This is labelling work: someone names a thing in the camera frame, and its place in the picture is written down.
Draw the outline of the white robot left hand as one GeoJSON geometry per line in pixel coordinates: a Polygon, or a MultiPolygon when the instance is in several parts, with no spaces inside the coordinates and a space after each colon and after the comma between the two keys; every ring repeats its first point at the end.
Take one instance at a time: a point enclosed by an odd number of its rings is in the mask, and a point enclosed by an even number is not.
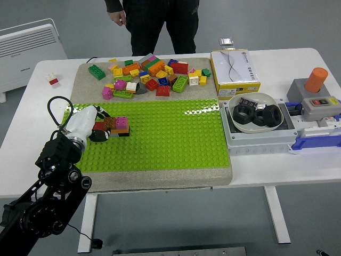
{"type": "Polygon", "coordinates": [[[93,142],[107,141],[110,132],[101,130],[95,130],[93,132],[93,126],[95,125],[97,117],[104,119],[105,117],[110,117],[110,115],[102,107],[95,105],[90,105],[80,112],[77,112],[67,124],[66,137],[83,147],[87,145],[87,138],[90,138],[93,142]]]}

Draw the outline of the person's right hand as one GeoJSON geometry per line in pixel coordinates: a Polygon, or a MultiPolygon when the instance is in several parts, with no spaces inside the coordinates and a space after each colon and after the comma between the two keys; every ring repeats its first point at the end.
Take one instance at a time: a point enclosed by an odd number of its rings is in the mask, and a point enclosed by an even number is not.
{"type": "Polygon", "coordinates": [[[127,24],[124,11],[108,12],[108,16],[110,20],[113,21],[118,26],[125,26],[127,24]]]}

